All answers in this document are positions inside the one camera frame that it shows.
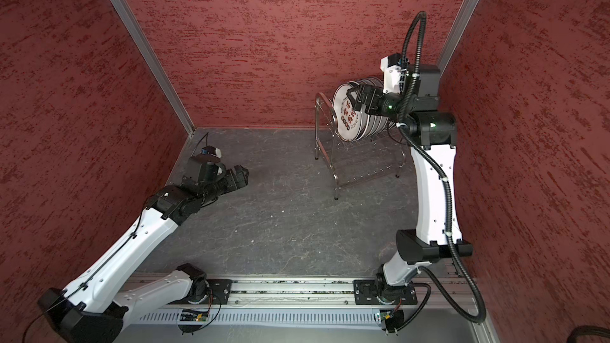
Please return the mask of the chrome wire dish rack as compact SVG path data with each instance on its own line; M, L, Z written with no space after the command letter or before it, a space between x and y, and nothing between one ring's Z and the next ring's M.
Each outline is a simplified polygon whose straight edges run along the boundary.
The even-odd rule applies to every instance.
M386 133L357 141L343 141L332 101L323 93L315 96L315 159L323 160L333 179L333 199L344 190L386 176L399 178L409 154Z

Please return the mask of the white plate green red rim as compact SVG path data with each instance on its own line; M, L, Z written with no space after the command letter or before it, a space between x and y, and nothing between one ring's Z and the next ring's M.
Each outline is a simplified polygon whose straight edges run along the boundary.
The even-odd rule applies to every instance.
M377 77L368 77L365 79L359 79L357 81L358 84L366 84L372 87L382 87L383 83ZM373 130L373 117L367 113L365 113L365 107L363 106L361 109L361 127L359 133L357 135L357 141L360 141L370 135Z

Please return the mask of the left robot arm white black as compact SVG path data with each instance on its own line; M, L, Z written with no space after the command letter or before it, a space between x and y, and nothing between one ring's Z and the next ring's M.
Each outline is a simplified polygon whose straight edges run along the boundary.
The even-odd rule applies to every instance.
M39 298L41 314L66 342L113 342L128 325L169 303L211 306L214 292L207 275L190 264L133 290L122 288L190 217L248 183L249 171L241 165L227 168L215 148L190 157L182 181L150 196L133 225L97 262L65 287L52 287Z

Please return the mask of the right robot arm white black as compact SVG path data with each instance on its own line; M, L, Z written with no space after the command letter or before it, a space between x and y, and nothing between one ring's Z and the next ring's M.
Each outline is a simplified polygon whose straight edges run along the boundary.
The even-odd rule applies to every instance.
M397 251L381 266L378 295L394 300L419 273L430 274L430 265L452 260L468 285L476 284L462 262L473 253L458 224L454 206L454 161L457 155L455 117L438 111L440 71L435 65L401 67L384 58L380 87L359 85L346 92L350 105L369 116L394 123L411 150L416 169L418 221L414 230L396 234Z

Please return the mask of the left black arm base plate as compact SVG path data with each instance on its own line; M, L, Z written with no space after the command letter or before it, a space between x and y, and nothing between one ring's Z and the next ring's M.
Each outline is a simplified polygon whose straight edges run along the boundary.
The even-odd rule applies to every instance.
M189 304L226 305L233 281L231 279L195 279L182 302Z

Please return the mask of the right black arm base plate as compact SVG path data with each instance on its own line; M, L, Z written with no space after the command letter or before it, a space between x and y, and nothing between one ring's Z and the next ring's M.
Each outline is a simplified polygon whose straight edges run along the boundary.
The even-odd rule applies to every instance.
M418 303L413 286L394 287L374 279L356 279L353 286L357 305L414 306Z

